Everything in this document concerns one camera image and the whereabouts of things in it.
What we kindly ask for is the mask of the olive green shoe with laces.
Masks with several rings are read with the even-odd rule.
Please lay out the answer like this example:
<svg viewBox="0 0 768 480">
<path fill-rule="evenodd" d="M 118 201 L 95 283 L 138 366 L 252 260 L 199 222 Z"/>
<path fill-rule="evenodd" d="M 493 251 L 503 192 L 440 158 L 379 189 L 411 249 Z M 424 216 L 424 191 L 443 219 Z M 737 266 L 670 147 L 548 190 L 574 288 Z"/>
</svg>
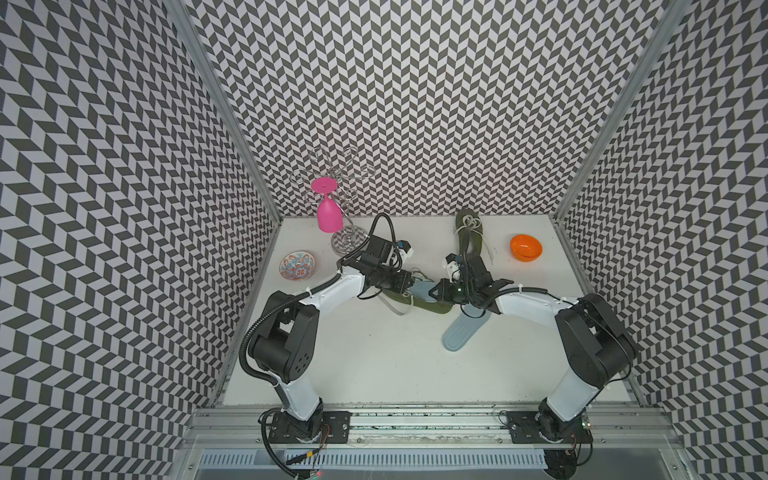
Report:
<svg viewBox="0 0 768 480">
<path fill-rule="evenodd" d="M 429 278 L 419 269 L 412 269 L 414 284 L 402 294 L 385 290 L 378 299 L 396 316 L 405 316 L 416 309 L 426 310 L 436 314 L 447 314 L 452 310 L 449 303 L 438 302 L 429 295 L 429 291 L 437 282 Z"/>
</svg>

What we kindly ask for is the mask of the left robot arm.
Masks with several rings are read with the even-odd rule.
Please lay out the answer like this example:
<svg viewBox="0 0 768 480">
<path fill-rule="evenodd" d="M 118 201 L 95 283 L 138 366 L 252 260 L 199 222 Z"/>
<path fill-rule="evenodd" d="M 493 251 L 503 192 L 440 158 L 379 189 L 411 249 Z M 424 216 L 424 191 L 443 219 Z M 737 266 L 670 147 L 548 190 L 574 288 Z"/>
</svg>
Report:
<svg viewBox="0 0 768 480">
<path fill-rule="evenodd" d="M 238 350 L 242 371 L 267 382 L 281 406 L 274 419 L 278 429 L 298 442 L 318 439 L 323 425 L 323 400 L 305 376 L 314 356 L 321 319 L 370 288 L 401 294 L 413 284 L 403 268 L 412 253 L 406 240 L 369 236 L 337 262 L 336 273 L 301 293 L 270 295 L 261 316 L 245 333 Z"/>
</svg>

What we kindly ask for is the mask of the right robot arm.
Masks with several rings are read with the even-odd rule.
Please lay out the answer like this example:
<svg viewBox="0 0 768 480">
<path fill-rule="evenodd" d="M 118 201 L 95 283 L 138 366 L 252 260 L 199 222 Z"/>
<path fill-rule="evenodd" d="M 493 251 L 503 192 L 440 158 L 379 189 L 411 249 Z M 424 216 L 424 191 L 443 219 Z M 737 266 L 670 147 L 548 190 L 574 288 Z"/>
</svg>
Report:
<svg viewBox="0 0 768 480">
<path fill-rule="evenodd" d="M 495 280 L 477 254 L 451 254 L 446 262 L 449 276 L 431 287 L 431 299 L 556 330 L 568 370 L 533 414 L 537 436 L 560 443 L 584 429 L 588 405 L 618 374 L 629 371 L 638 355 L 637 343 L 613 308 L 596 293 L 558 297 L 543 287 Z"/>
</svg>

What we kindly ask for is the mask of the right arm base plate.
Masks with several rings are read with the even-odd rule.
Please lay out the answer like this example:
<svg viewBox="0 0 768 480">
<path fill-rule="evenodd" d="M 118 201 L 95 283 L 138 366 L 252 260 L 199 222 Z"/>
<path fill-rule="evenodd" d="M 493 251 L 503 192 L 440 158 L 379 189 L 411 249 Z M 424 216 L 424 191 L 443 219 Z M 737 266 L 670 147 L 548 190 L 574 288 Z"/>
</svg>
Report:
<svg viewBox="0 0 768 480">
<path fill-rule="evenodd" d="M 507 426 L 514 444 L 581 445 L 594 439 L 585 413 L 569 421 L 550 412 L 509 411 Z"/>
</svg>

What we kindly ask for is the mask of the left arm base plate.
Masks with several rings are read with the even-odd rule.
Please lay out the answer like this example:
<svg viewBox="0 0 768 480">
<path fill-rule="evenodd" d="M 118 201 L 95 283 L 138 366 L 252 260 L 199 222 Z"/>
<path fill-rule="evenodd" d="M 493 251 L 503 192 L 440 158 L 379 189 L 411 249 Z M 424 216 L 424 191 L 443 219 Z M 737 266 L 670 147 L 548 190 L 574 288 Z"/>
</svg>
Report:
<svg viewBox="0 0 768 480">
<path fill-rule="evenodd" d="M 317 411 L 308 420 L 277 413 L 267 427 L 268 440 L 278 444 L 346 444 L 351 428 L 349 411 Z"/>
</svg>

